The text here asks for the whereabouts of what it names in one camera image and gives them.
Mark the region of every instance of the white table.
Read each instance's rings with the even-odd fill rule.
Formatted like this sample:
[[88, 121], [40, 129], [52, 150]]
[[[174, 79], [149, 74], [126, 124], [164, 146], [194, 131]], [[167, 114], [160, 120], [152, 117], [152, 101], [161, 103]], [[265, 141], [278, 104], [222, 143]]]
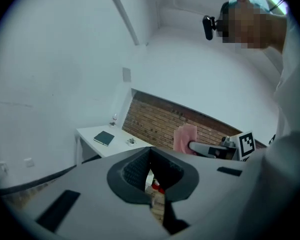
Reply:
[[[76, 131], [76, 166], [81, 166], [83, 162], [83, 149], [81, 145], [81, 140], [83, 140], [90, 148], [92, 148], [92, 150], [94, 150], [102, 158], [113, 156], [128, 150], [153, 146], [116, 126], [110, 128], [108, 125], [103, 125], [96, 127], [80, 128], [76, 129]], [[105, 131], [114, 136], [109, 146], [102, 145], [101, 143], [96, 142], [94, 140], [94, 137], [102, 131]], [[136, 141], [134, 146], [128, 146], [127, 141], [131, 138], [134, 138]], [[148, 177], [146, 178], [146, 188], [147, 186], [152, 184], [153, 178], [154, 175], [150, 171]]]

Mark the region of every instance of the black slot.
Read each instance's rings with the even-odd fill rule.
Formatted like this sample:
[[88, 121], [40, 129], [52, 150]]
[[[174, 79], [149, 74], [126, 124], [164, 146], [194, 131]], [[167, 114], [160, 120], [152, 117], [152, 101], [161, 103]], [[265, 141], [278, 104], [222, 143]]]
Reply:
[[242, 173], [242, 170], [236, 170], [236, 169], [231, 169], [231, 168], [227, 168], [227, 167], [219, 167], [217, 169], [217, 171], [225, 173], [225, 174], [230, 174], [230, 175], [233, 175], [233, 176], [238, 176], [238, 177]]
[[64, 191], [36, 222], [47, 230], [55, 232], [79, 196], [80, 193], [78, 192]]

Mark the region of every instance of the dark green notebook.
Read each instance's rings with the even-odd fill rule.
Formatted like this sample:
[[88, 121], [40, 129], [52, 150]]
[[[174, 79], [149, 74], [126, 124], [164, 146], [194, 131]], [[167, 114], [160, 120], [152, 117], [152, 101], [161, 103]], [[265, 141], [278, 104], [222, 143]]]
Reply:
[[93, 138], [94, 141], [99, 142], [105, 146], [109, 146], [110, 142], [113, 140], [115, 136], [106, 131], [100, 132], [97, 136]]

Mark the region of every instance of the pink cloth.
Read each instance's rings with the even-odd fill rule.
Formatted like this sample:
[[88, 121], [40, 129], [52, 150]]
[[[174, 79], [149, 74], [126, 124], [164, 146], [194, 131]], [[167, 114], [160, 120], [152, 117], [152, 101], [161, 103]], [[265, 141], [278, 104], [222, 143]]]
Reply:
[[188, 144], [189, 142], [197, 141], [197, 126], [191, 124], [179, 126], [178, 130], [174, 130], [173, 139], [174, 151], [184, 154], [196, 155], [196, 153], [188, 147]]

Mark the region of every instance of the brick wall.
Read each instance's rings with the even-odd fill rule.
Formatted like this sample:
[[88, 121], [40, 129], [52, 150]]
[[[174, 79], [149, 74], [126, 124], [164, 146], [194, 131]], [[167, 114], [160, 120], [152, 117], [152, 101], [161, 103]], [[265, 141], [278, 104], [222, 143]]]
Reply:
[[[156, 147], [173, 149], [174, 130], [183, 124], [197, 126], [197, 141], [218, 145], [223, 136], [241, 133], [191, 109], [142, 92], [132, 100], [122, 129]], [[256, 148], [265, 147], [255, 142]]]

